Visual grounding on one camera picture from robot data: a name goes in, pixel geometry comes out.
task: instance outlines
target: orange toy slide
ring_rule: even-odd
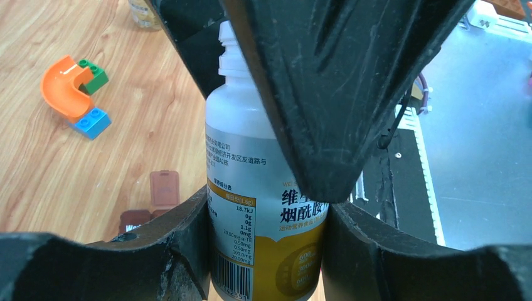
[[[63,118],[75,124],[94,108],[90,97],[79,90],[94,76],[89,67],[82,68],[69,56],[52,65],[41,81],[45,101]]]

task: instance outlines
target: bottle label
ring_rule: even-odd
[[[138,13],[143,14],[147,16],[150,13],[149,8],[147,7],[146,3],[142,3],[138,0],[129,0],[129,6],[131,7],[131,10]]]
[[[211,276],[235,300],[297,300],[314,289],[329,205],[301,194],[275,139],[206,125]]]

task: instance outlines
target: white bottle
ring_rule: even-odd
[[[301,194],[229,22],[223,86],[205,108],[211,276],[224,300],[307,300],[328,204]]]

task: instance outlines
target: blue lego brick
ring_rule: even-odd
[[[99,108],[93,108],[88,114],[83,116],[76,124],[70,124],[79,133],[87,136],[90,140],[98,137],[109,125],[111,120],[107,113]]]

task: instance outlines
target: green lego brick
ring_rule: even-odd
[[[96,91],[98,91],[99,88],[102,88],[109,81],[104,69],[94,65],[90,61],[81,60],[78,65],[82,68],[89,67],[90,71],[94,75],[94,78],[90,82],[88,82],[86,85],[80,86],[80,90],[83,93],[93,95]]]

